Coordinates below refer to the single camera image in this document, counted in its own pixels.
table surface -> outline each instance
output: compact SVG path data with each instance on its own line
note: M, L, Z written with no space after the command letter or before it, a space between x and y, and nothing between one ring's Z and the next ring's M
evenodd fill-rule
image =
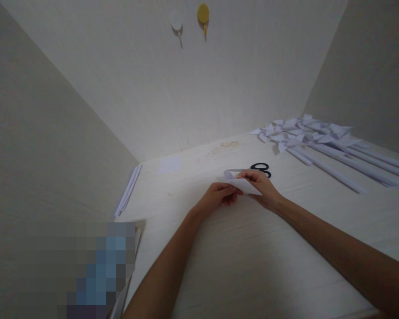
M399 159L378 146L372 150ZM161 158L143 163L127 208L117 219L146 220L125 307L210 183L227 168L258 162L270 165L271 181L285 197L399 260L399 187L386 188L324 154L307 152L370 193L358 195L316 166L287 152L278 154L276 144L247 134L176 154L181 156L176 173L157 175ZM358 318L374 312L285 221L243 196L201 225L173 317Z

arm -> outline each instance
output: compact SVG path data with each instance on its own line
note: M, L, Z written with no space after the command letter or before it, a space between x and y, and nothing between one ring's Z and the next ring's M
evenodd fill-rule
M244 171L263 196L253 197L289 223L365 298L385 314L399 318L399 262L284 198L262 172Z
M213 183L164 248L136 290L123 319L170 318L200 223L220 205L236 202L240 190Z

black scissors handle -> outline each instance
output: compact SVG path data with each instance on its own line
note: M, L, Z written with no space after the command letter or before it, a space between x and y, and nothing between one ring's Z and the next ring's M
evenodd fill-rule
M267 171L267 169L269 168L269 165L266 163L256 163L256 164L252 165L250 168L255 171L262 171L263 173L266 174L267 178L270 178L272 176L272 174L269 171Z

yellow spoon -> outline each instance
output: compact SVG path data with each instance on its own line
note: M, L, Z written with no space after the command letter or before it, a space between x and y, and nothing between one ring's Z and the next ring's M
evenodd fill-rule
M202 4L198 8L198 21L203 25L204 37L207 39L207 22L210 15L210 10L206 4Z

white wall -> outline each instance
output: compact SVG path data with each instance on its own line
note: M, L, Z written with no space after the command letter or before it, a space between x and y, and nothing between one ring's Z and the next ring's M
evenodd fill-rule
M112 221L136 164L0 5L0 318L13 318L15 225Z
M305 113L399 152L399 0L349 1Z
M139 161L300 115L347 3L0 1Z

